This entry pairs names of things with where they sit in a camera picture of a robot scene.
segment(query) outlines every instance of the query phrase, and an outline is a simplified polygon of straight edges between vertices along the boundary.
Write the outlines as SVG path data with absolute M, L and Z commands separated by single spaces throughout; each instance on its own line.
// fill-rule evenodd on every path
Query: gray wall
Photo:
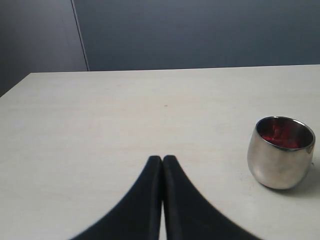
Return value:
M 31 72 L 86 70 L 71 0 L 0 1 L 0 96 Z
M 74 0 L 89 68 L 320 64 L 319 0 Z

